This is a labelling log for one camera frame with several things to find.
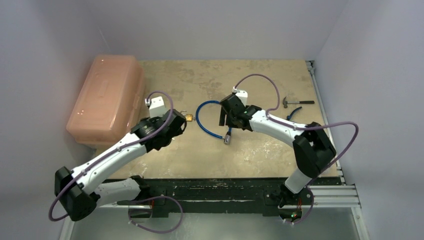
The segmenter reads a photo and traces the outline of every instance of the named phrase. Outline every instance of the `hammer head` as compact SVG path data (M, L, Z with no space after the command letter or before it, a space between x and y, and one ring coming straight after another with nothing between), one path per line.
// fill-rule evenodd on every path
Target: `hammer head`
M282 99L282 105L284 106L284 108L285 108L285 109L287 108L287 100L286 100L286 98L287 98L287 96L285 96L285 97Z

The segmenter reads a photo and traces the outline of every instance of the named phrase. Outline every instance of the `floor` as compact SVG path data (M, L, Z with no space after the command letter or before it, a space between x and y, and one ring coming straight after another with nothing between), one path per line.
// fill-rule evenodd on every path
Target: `floor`
M292 121L324 123L317 96L304 60L168 60L141 61L145 71L146 92L165 91L172 97L174 108L195 114L207 100L221 100L231 94L233 86L252 73L267 75L278 86L281 98L289 101L315 100L304 104ZM274 87L264 78L253 76L239 89L248 92L248 104L263 109L277 104ZM273 115L286 118L297 104L281 106ZM140 118L148 115L141 110ZM218 126L220 107L208 104L199 114L210 131L225 135L226 127ZM296 168L293 149L270 136L234 129L230 145L203 132L195 121L185 133L160 151L135 159L111 178L141 175L145 178L254 178L288 177ZM335 166L323 176L337 176Z

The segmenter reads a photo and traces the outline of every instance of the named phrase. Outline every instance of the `cable clip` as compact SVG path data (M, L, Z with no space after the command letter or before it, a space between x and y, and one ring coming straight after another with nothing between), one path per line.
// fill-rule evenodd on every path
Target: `cable clip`
M150 101L150 98L145 98L144 104L146 105L146 107L150 107L150 105L152 105L152 101Z

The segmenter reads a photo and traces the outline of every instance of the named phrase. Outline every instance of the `hammer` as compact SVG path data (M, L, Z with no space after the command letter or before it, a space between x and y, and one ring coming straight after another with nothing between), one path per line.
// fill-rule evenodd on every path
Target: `hammer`
M315 104L315 101L287 101L286 96L282 100L282 105L287 108L287 104Z

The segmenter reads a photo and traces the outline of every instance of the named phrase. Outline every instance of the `white wall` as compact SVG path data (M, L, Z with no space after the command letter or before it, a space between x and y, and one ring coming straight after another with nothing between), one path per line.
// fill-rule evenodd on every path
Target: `white wall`
M350 0L316 59L330 122L359 136L341 160L371 239L423 239L424 1ZM339 151L352 129L334 129Z
M347 0L87 0L138 59L314 59Z
M0 0L0 33L0 239L57 239L54 173L92 153L65 126L108 49L81 0Z

